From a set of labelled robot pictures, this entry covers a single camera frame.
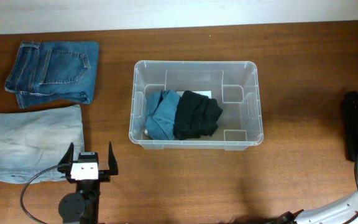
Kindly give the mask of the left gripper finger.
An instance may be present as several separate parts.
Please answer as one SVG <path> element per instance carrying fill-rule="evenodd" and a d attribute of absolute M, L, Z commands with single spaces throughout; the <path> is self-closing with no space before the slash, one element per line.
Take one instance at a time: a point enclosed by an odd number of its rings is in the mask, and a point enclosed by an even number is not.
<path fill-rule="evenodd" d="M 108 166 L 109 166 L 109 175 L 118 175 L 119 169 L 117 165 L 117 160 L 112 150 L 111 141 L 109 141 L 109 149 L 108 149 Z"/>
<path fill-rule="evenodd" d="M 74 144 L 71 142 L 66 153 L 58 163 L 59 165 L 70 164 L 73 161 Z"/>

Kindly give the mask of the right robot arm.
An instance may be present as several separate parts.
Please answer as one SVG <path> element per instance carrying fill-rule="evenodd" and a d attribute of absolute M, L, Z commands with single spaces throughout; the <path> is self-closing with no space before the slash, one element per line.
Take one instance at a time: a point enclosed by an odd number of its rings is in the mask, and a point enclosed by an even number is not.
<path fill-rule="evenodd" d="M 317 209 L 302 210 L 297 215 L 286 212 L 271 222 L 273 224 L 358 223 L 358 193 L 354 192 Z"/>

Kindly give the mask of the white label in bin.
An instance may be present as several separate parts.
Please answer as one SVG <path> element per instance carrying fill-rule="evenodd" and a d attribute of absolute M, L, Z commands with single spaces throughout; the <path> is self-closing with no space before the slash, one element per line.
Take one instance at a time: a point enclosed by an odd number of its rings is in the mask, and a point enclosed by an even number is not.
<path fill-rule="evenodd" d="M 193 93 L 197 93 L 199 95 L 203 95 L 203 96 L 207 96 L 208 98 L 211 98 L 211 91 L 193 91 Z M 177 91 L 177 94 L 183 96 L 184 91 Z"/>

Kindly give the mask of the dark blue folded jeans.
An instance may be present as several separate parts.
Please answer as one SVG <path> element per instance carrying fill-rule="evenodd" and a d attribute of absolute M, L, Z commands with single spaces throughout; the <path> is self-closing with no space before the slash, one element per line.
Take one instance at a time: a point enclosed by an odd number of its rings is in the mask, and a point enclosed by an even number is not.
<path fill-rule="evenodd" d="M 68 100 L 93 101 L 99 60 L 95 41 L 52 41 L 20 44 L 4 88 L 20 108 Z"/>

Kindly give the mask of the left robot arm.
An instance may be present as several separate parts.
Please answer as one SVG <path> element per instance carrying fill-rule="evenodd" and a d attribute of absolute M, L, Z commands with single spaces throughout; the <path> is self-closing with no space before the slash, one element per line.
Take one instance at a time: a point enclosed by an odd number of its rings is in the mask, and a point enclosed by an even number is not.
<path fill-rule="evenodd" d="M 63 223 L 97 223 L 100 184 L 109 182 L 112 175 L 119 173 L 112 145 L 110 144 L 108 149 L 107 170 L 99 169 L 96 152 L 81 152 L 77 160 L 73 158 L 74 145 L 70 144 L 58 163 L 58 171 L 65 175 L 69 183 L 76 185 L 76 190 L 61 199 L 58 212 Z"/>

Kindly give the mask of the clear plastic storage bin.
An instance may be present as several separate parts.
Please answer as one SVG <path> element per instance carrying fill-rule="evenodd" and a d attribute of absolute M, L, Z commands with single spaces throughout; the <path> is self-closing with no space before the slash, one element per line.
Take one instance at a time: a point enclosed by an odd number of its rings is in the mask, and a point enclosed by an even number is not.
<path fill-rule="evenodd" d="M 259 145 L 264 130 L 256 64 L 137 62 L 129 139 L 144 149 Z"/>

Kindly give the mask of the light blue jeans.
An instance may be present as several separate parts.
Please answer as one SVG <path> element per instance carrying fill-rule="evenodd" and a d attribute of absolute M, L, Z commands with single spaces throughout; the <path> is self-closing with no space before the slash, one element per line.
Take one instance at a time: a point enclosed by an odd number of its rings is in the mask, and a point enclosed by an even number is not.
<path fill-rule="evenodd" d="M 74 144 L 85 151 L 79 105 L 26 113 L 0 113 L 0 181 L 24 184 L 57 165 Z"/>

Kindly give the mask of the black garment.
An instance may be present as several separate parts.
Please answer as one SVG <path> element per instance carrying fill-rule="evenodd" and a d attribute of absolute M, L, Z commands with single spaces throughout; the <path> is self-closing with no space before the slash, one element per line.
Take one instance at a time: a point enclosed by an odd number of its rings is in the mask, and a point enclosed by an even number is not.
<path fill-rule="evenodd" d="M 222 113 L 216 99 L 186 90 L 178 102 L 173 134 L 181 141 L 212 136 Z"/>

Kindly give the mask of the teal blue shirt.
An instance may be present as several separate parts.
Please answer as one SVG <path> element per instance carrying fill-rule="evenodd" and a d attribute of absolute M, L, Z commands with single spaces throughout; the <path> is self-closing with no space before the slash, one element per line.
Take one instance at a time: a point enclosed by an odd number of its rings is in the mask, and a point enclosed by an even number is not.
<path fill-rule="evenodd" d="M 173 90 L 153 92 L 147 98 L 145 130 L 154 140 L 173 140 L 180 95 Z"/>

